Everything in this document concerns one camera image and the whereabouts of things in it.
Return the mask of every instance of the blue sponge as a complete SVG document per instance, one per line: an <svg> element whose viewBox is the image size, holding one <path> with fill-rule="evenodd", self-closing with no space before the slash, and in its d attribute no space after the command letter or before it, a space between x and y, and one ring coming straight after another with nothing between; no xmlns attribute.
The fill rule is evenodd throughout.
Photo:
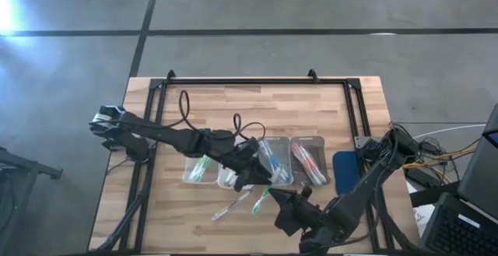
<svg viewBox="0 0 498 256"><path fill-rule="evenodd" d="M335 190L337 195L353 190L359 181L358 165L354 151L340 151L332 157L334 167Z"/></svg>

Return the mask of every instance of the toothbrush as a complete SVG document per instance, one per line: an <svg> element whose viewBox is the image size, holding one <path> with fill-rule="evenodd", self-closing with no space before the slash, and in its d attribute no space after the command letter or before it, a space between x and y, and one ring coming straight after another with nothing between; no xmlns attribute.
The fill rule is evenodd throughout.
<svg viewBox="0 0 498 256"><path fill-rule="evenodd" d="M237 179L237 176L235 175L235 171L229 170L228 175L226 175L225 185L227 187L232 187L235 184L236 179Z"/></svg>
<svg viewBox="0 0 498 256"><path fill-rule="evenodd" d="M207 156L203 156L196 164L188 180L192 182L199 182L202 180L202 176L204 175L205 170L208 168L211 163L211 159Z"/></svg>
<svg viewBox="0 0 498 256"><path fill-rule="evenodd" d="M270 148L270 145L266 139L262 139L258 143L259 146L261 147L263 155L265 155L268 158L268 161L270 162L270 167L272 168L272 172L275 173L276 170L281 166L279 159L273 154L273 151ZM280 176L282 177L282 180L285 182L289 181L290 179L288 172L284 169L282 169Z"/></svg>
<svg viewBox="0 0 498 256"><path fill-rule="evenodd" d="M251 210L252 214L254 214L254 215L258 214L259 210L261 209L261 205L263 204L263 201L268 197L268 194L270 193L270 188L276 182L277 177L281 174L281 172L282 172L282 168L279 168L273 174L272 178L270 179L270 181L272 183L270 184L270 186L265 188L265 190L263 191L263 194L261 194L261 197L258 199L258 201L252 207L252 210Z"/></svg>
<svg viewBox="0 0 498 256"><path fill-rule="evenodd" d="M242 202L245 198L249 196L249 194L254 190L254 186L249 189L249 191L245 192L243 195L241 195L238 199L233 201L231 204L229 204L227 207L224 209L220 210L219 212L215 213L212 215L211 220L216 221L220 219L222 216L230 212L236 205L238 205L240 202Z"/></svg>
<svg viewBox="0 0 498 256"><path fill-rule="evenodd" d="M268 186L264 191L263 194L261 194L261 197L258 199L258 201L254 204L252 208L252 214L256 215L258 214L259 210L261 209L261 204L263 201L268 197L268 194L270 193L270 186Z"/></svg>
<svg viewBox="0 0 498 256"><path fill-rule="evenodd" d="M313 184L320 186L327 182L327 179L323 176L323 174L321 174L311 154L309 154L309 152L306 151L305 148L302 147L302 145L293 143L292 150L293 155L303 165L306 174L311 179L311 181L313 181Z"/></svg>

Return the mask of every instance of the wooden table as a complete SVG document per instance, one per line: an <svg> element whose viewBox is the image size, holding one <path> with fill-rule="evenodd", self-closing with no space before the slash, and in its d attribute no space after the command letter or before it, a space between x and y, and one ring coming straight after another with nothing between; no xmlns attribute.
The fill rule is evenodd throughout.
<svg viewBox="0 0 498 256"><path fill-rule="evenodd" d="M391 120L381 80L376 76L360 77L360 79L372 135L382 136L388 130ZM150 78L130 79L124 99L126 110L143 116L149 80ZM266 126L267 135L324 137L331 183L322 188L315 188L310 202L317 203L323 208L336 196L331 158L335 152L353 150L342 86L169 85L163 124L172 123L180 118L178 97L182 89L186 89L190 95L189 118L197 127L233 130L232 116L234 113L239 113L243 123L262 122ZM356 102L355 109L357 123L361 127ZM261 128L254 126L245 133L259 136ZM113 154L109 167L121 162L124 157L124 153ZM217 184L186 184L182 181L184 165L185 157L171 146L159 144L143 239L143 253L298 252L300 234L287 237L283 231L273 226L279 210L276 202L268 198L259 215L251 214L251 208L259 198L262 186L258 186L254 193L230 214L213 222L212 214L231 203L240 193L221 189ZM132 165L129 164L114 169L107 176L89 248L98 247L123 216L131 175ZM300 189L297 185L287 188ZM384 193L388 210L394 221L416 244L419 233L401 170L396 171L386 181ZM133 229L135 225L136 221L132 224L131 244L135 238ZM365 233L366 220L363 217L352 237L359 237ZM383 244L382 233L379 233L379 238ZM336 247L329 252L371 252L370 239L349 246Z"/></svg>

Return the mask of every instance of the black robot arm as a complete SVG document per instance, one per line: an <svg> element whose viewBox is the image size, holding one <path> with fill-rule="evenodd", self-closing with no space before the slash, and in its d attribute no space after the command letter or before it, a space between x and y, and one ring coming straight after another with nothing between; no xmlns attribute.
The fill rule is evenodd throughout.
<svg viewBox="0 0 498 256"><path fill-rule="evenodd" d="M258 142L250 138L234 146L235 136L227 130L174 129L154 124L127 112L123 107L102 106L90 122L90 131L106 139L107 148L122 146L136 162L149 159L150 143L147 139L166 143L187 157L204 155L235 171L235 191L247 184L270 185L272 176L258 159Z"/></svg>
<svg viewBox="0 0 498 256"><path fill-rule="evenodd" d="M323 209L308 201L312 193L309 187L305 187L300 194L270 189L270 194L280 206L275 226L288 236L303 230L300 253L326 255L330 247L347 244L346 240L359 225L364 205L373 199L376 191L395 170L415 159L419 153L418 143L397 128L391 129L383 141L390 144L390 150L369 169L351 192L332 199ZM390 219L388 214L385 215L383 217ZM395 226L392 219L388 221ZM394 235L403 248L414 248L397 227Z"/></svg>

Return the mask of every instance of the black tube frame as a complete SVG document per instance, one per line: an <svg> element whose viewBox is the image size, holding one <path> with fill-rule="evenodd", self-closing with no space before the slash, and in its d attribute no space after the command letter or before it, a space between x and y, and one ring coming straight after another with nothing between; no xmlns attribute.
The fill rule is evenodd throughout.
<svg viewBox="0 0 498 256"><path fill-rule="evenodd" d="M366 107L365 107L365 102L363 99L363 91L361 88L361 82L358 78L344 78L344 79L319 79L314 72L313 69L311 69L308 73L308 76L310 78L192 78L192 79L175 79L176 77L175 73L173 70L170 70L168 72L168 75L165 79L151 79L150 84L149 84L149 94L147 96L147 101L146 101L146 108L144 111L144 119L149 120L151 116L151 111L153 108L153 100L154 100L154 95L156 90L160 89L160 95L159 95L159 102L158 102L158 109L156 112L156 120L155 122L157 124L161 123L162 115L163 115L163 107L164 107L164 102L166 100L166 93L167 93L167 86L168 85L213 85L213 84L317 84L317 85L342 85L344 89L344 94L345 94L345 101L346 101L346 108L348 111L349 115L349 124L351 128L351 135L352 138L354 139L355 137L359 136L358 132L358 126L356 123L356 116L355 116L355 111L352 103L352 96L351 96L351 89L355 90L356 93L356 98L358 102L358 107L359 107L359 115L361 118L362 126L363 126L363 134L364 136L371 136L370 134L370 125L368 122L368 117L366 115ZM154 146L151 154L151 158L147 163L146 167L146 178L144 179L142 190L140 191L141 193L145 193L145 198L142 201L142 204L140 206L140 212L139 212L139 220L138 220L138 225L137 225L137 234L135 235L135 242L132 248L128 248L128 238L129 238L129 224L124 228L122 234L121 234L121 239L119 243L118 249L115 251L117 253L122 252L123 254L141 254L142 253L142 241L143 241L143 234L145 230L145 225L146 225L146 215L147 215L147 207L149 204L149 193L150 193L150 188L152 186L152 178L153 178L153 171L154 171L154 165L155 165L155 158L156 158L156 150L157 147ZM359 160L359 158L356 158L358 167L359 167L359 174L364 175L365 170L363 167L363 162ZM135 164L133 174L132 174L132 181L130 184L130 191L128 193L128 204L127 204L127 211L130 208L130 205L135 201L137 197L137 190L138 190L138 184L139 184L139 178L140 178L140 170L142 169L142 164ZM381 195L381 206L386 207L385 204L385 199L384 195ZM374 225L374 214L372 211L372 204L369 202L366 205L366 220L367 220L367 225L368 229L372 230L373 225ZM386 245L388 246L388 249L393 249L394 248L394 242L393 242L393 236L389 229L384 226L384 221L383 221L383 227L384 227L384 236L386 238ZM374 232L370 238L370 242L372 244L372 250L373 252L379 251L382 248L380 248L379 245L379 240L378 240L378 235L377 232Z"/></svg>

